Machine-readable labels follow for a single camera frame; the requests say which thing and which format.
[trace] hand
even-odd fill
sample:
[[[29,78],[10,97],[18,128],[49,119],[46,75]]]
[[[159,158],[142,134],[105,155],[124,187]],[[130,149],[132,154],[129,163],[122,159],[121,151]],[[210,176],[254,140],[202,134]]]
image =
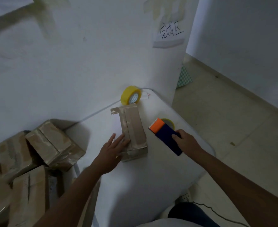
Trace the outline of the hand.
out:
[[[107,143],[103,145],[100,150],[100,153],[92,162],[91,166],[100,173],[100,175],[111,172],[120,162],[121,156],[118,154],[125,148],[130,140],[125,140],[122,143],[122,139],[124,138],[124,134],[120,135],[114,142],[116,134],[112,134]]]
[[[194,158],[197,154],[205,152],[198,144],[194,136],[186,133],[184,130],[176,130],[181,135],[179,138],[176,135],[172,135],[173,140],[176,141],[178,147],[190,158]]]

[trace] person's left hand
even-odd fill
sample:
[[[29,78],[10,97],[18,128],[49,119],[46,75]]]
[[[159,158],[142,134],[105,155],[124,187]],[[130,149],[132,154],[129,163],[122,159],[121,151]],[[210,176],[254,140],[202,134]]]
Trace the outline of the person's left hand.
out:
[[[101,175],[111,172],[118,165],[121,160],[121,156],[118,156],[118,154],[130,142],[128,139],[120,143],[124,138],[124,134],[120,135],[113,142],[115,136],[115,133],[112,134],[108,142],[103,145],[100,153],[91,164],[91,166]]]

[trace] person's left arm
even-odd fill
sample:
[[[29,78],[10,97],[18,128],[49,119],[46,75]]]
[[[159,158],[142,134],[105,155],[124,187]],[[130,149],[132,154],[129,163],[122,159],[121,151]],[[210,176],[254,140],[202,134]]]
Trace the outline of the person's left arm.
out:
[[[126,147],[129,140],[122,141],[124,135],[114,142],[113,134],[100,150],[92,164],[85,168],[57,203],[51,207],[34,227],[72,227],[77,226],[82,210],[89,195],[101,175],[111,172],[120,162],[118,154]]]

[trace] person's right arm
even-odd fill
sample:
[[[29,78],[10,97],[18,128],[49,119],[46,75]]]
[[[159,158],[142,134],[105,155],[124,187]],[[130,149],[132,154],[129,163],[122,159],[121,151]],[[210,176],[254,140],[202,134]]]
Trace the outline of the person's right arm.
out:
[[[173,139],[180,149],[209,173],[251,227],[278,226],[278,197],[203,150],[190,134],[177,132],[181,138]]]

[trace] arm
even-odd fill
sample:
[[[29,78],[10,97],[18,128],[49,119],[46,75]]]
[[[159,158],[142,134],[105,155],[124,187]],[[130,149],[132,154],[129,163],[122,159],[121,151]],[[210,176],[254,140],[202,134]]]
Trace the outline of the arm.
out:
[[[78,225],[84,205],[98,179],[118,165],[121,157],[117,155],[129,143],[129,140],[120,143],[124,135],[113,142],[115,135],[113,134],[110,137],[92,164],[82,171],[69,190],[40,218],[34,227],[71,227]]]
[[[210,174],[251,227],[278,226],[278,197],[207,153],[190,134],[177,132],[181,138],[173,139],[180,149]]]

